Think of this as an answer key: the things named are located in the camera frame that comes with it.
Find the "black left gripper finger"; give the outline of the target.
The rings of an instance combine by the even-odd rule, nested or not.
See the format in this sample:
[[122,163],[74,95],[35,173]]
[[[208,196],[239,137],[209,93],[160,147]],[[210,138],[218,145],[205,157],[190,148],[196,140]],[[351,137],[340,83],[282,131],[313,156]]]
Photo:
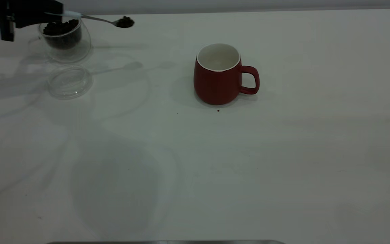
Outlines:
[[14,0],[14,12],[62,14],[63,4],[56,0]]
[[60,22],[62,16],[59,15],[50,15],[50,14],[27,14],[15,16],[15,28],[25,28],[27,26],[32,26],[41,23],[54,23]]

